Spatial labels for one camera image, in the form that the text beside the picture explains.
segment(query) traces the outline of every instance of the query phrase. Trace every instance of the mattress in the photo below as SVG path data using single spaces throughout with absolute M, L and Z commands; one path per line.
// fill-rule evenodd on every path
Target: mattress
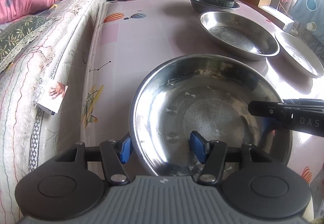
M 0 223 L 16 223 L 18 181 L 80 138 L 86 60 L 98 9 L 106 0 L 63 0 L 55 22 L 25 49 L 0 80 Z M 39 83 L 51 77 L 69 86 L 60 111 L 36 108 Z

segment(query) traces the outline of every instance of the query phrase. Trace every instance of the constellation print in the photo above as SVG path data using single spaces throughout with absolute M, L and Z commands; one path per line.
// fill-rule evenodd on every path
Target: constellation print
M 96 70 L 96 71 L 99 71 L 99 69 L 101 69 L 102 67 L 106 66 L 106 65 L 109 64 L 110 62 L 111 62 L 111 61 L 107 62 L 106 64 L 102 65 L 100 68 L 95 69 L 95 70 Z

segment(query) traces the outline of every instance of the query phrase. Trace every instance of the metal screw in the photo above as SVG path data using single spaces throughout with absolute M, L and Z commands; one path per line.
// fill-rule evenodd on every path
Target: metal screw
M 115 183 L 123 183 L 127 180 L 127 177 L 123 174 L 115 174 L 110 177 L 110 180 Z
M 200 181 L 204 183 L 213 183 L 216 181 L 216 177 L 210 174 L 204 174 L 200 176 Z

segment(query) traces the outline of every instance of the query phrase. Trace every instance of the table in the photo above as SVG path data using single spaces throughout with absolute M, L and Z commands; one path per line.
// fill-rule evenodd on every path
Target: table
M 241 7 L 235 13 L 255 21 L 273 35 L 281 31 L 267 18 L 239 3 Z M 131 18 L 136 13 L 141 15 Z M 107 16 L 109 22 L 103 23 Z M 282 52 L 273 58 L 249 61 L 221 50 L 205 35 L 189 0 L 106 2 L 98 15 L 83 91 L 83 104 L 89 95 L 96 97 L 91 114 L 94 122 L 81 128 L 81 140 L 87 146 L 95 146 L 107 139 L 122 138 L 129 130 L 132 97 L 143 78 L 159 64 L 193 53 L 220 54 L 246 63 L 270 81 L 283 99 L 324 99 L 323 78 L 303 76 L 285 60 Z M 312 180 L 322 167 L 323 150 L 324 138 L 293 132 L 288 166 Z M 137 174 L 145 174 L 133 157 L 126 170 L 131 174 L 134 169 Z

